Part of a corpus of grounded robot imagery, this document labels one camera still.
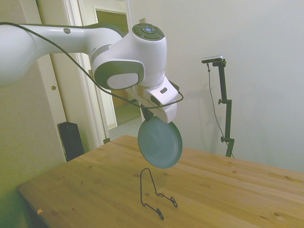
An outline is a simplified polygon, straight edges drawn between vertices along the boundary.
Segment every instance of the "black wire stand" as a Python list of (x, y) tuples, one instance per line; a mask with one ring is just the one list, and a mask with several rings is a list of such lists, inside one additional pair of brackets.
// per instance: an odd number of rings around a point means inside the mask
[(165, 197), (166, 199), (168, 199), (168, 200), (170, 200), (171, 201), (171, 203), (173, 203), (173, 205), (177, 208), (177, 202), (175, 201), (175, 199), (173, 198), (173, 197), (171, 197), (171, 198), (168, 198), (168, 197), (166, 197), (164, 194), (162, 194), (162, 193), (157, 193), (157, 190), (156, 190), (156, 187), (155, 187), (155, 183), (154, 183), (154, 180), (153, 180), (153, 177), (152, 177), (152, 173), (151, 173), (151, 171), (150, 171), (150, 169), (148, 169), (148, 168), (145, 168), (145, 169), (143, 169), (142, 170), (142, 172), (141, 172), (141, 176), (140, 176), (140, 180), (141, 180), (141, 202), (142, 202), (142, 205), (144, 205), (144, 206), (148, 206), (149, 208), (151, 208), (152, 210), (154, 210), (158, 215), (159, 215), (159, 217), (163, 220), (164, 219), (164, 217), (163, 217), (163, 215), (162, 215), (162, 213), (161, 213), (161, 210), (159, 210), (158, 208), (155, 210), (153, 207), (151, 207), (149, 204), (147, 204), (147, 203), (143, 203), (143, 191), (142, 191), (142, 173), (143, 173), (143, 171), (145, 171), (145, 170), (148, 170), (149, 171), (149, 173), (150, 173), (150, 176), (151, 176), (151, 180), (152, 180), (152, 183), (153, 183), (153, 186), (154, 186), (154, 190), (155, 190), (155, 194), (157, 195), (157, 196), (159, 196), (159, 195), (162, 195), (163, 197)]

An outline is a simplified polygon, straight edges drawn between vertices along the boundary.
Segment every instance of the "button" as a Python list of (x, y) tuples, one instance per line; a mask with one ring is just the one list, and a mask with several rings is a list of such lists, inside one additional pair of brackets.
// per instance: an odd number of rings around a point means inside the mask
[(154, 28), (154, 26), (142, 26), (141, 29), (146, 34), (156, 33), (156, 29)]
[(157, 33), (155, 33), (155, 34), (145, 34), (144, 37), (146, 39), (159, 39), (159, 38), (161, 38), (160, 35), (158, 35)]
[(159, 27), (155, 26), (155, 28), (157, 29), (158, 34), (160, 34), (161, 36), (165, 36), (164, 33), (159, 29)]
[(164, 87), (162, 90), (161, 90), (161, 93), (165, 93), (168, 89), (166, 87)]
[(140, 29), (139, 26), (134, 26), (134, 32), (135, 32), (138, 36), (140, 36), (140, 35), (143, 33), (143, 31), (141, 31), (141, 29)]

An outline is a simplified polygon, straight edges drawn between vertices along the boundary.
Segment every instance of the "floor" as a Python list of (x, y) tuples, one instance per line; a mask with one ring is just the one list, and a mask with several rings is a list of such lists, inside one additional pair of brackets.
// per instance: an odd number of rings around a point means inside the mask
[(142, 118), (138, 117), (134, 120), (131, 120), (129, 122), (126, 122), (122, 125), (119, 125), (115, 128), (112, 128), (109, 130), (110, 132), (110, 140), (114, 140), (119, 138), (120, 136), (123, 135), (130, 135), (130, 136), (134, 136), (137, 137), (139, 128), (142, 124)]

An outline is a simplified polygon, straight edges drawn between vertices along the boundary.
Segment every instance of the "white wall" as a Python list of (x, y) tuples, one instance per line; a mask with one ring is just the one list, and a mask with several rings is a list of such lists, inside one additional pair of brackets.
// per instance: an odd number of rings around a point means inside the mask
[[(40, 23), (35, 0), (1, 0), (0, 21)], [(17, 186), (65, 162), (55, 122), (61, 117), (52, 112), (43, 82), (51, 66), (44, 58), (15, 84), (0, 89), (1, 228), (31, 227)]]
[[(236, 158), (304, 172), (304, 2), (286, 0), (131, 0), (162, 29), (166, 76), (185, 95), (177, 118), (185, 147), (226, 153), (220, 141), (203, 57), (223, 55)], [(219, 74), (211, 68), (217, 103)], [(222, 128), (226, 105), (216, 104)]]

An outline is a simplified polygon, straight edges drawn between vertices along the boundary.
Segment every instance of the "speaker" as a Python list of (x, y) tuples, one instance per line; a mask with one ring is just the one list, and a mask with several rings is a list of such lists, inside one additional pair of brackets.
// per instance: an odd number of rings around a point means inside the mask
[(70, 161), (85, 153), (76, 123), (58, 124), (59, 134), (65, 149), (66, 161)]

